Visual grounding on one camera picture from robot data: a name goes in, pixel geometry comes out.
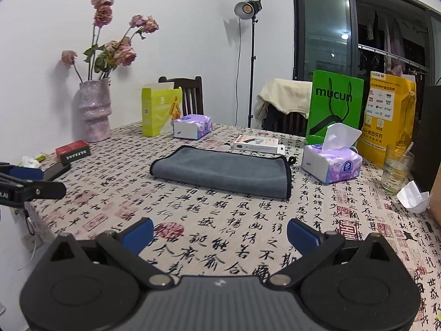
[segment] vase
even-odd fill
[[[80,83],[79,111],[85,124],[85,141],[96,143],[110,137],[109,115],[110,85],[109,79]]]

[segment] red box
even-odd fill
[[[89,145],[85,141],[76,141],[55,149],[58,160],[64,165],[90,155]]]

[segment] white tissue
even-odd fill
[[[403,207],[411,213],[420,214],[429,207],[429,192],[420,193],[415,181],[407,184],[396,196]]]
[[[343,123],[328,126],[322,150],[340,149],[351,147],[361,136],[361,131]]]
[[[23,155],[23,157],[21,157],[21,164],[25,167],[25,168],[40,168],[41,164],[33,159],[32,157],[28,157],[27,155]]]

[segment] clothes rail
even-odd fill
[[[405,63],[408,63],[411,66],[420,68],[423,71],[429,72],[428,68],[424,67],[423,65],[420,65],[419,63],[413,62],[413,61],[411,61],[411,60],[409,60],[407,58],[404,58],[404,57],[400,57],[400,56],[394,55],[393,53],[390,53],[390,52],[379,50],[378,48],[369,47],[369,46],[366,46],[366,45],[359,44],[359,49],[360,50],[371,51],[371,52],[374,52],[374,53],[378,53],[379,55],[383,55],[383,56],[386,56],[386,57],[391,57],[391,58],[397,59],[399,61],[403,61]]]

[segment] yellow-green box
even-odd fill
[[[175,119],[182,117],[182,89],[152,91],[143,88],[142,99],[142,134],[154,137],[171,131]]]

